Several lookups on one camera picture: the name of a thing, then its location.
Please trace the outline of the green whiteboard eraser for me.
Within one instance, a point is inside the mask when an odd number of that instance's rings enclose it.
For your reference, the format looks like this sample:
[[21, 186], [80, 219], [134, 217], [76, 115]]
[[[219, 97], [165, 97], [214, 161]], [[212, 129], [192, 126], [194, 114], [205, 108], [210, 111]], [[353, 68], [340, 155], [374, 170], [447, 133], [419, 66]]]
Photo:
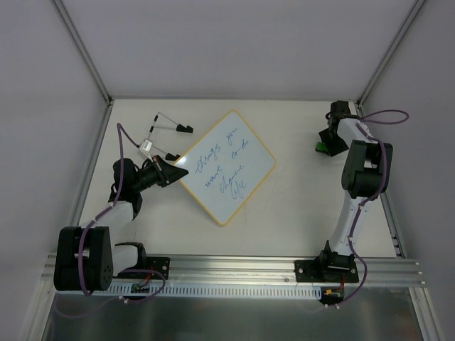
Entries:
[[316, 144], [315, 151], [316, 151], [317, 153], [323, 153], [323, 154], [326, 154], [326, 155], [329, 154], [326, 145], [325, 145], [324, 143], [322, 143], [322, 142], [318, 142], [318, 143]]

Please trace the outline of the yellow framed whiteboard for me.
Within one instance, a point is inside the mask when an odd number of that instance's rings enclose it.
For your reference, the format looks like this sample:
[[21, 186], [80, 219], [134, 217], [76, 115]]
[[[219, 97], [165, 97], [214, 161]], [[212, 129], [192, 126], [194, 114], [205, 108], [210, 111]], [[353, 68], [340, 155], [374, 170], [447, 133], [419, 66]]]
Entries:
[[225, 226], [276, 166], [276, 158], [241, 114], [229, 111], [174, 163], [183, 187]]

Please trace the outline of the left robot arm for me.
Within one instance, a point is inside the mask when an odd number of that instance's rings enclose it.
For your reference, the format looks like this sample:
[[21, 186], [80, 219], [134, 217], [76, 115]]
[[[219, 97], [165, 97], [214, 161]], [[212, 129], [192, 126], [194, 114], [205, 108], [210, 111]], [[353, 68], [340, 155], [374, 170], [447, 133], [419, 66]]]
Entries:
[[57, 291], [81, 291], [90, 295], [105, 291], [112, 279], [128, 273], [133, 278], [152, 275], [141, 242], [121, 241], [122, 231], [139, 215], [142, 192], [157, 185], [165, 188], [189, 174], [160, 156], [138, 167], [131, 159], [114, 162], [114, 182], [107, 206], [81, 226], [61, 229], [53, 274]]

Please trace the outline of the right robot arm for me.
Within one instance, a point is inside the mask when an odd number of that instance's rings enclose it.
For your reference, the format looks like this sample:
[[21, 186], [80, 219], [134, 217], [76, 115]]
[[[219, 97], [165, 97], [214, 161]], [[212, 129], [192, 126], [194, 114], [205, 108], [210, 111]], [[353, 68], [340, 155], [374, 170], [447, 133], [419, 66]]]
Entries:
[[341, 175], [344, 201], [336, 228], [316, 260], [320, 281], [358, 282], [355, 243], [373, 202], [385, 192], [390, 177], [393, 147], [370, 133], [349, 103], [331, 103], [328, 127], [319, 132], [316, 151], [330, 157], [347, 152]]

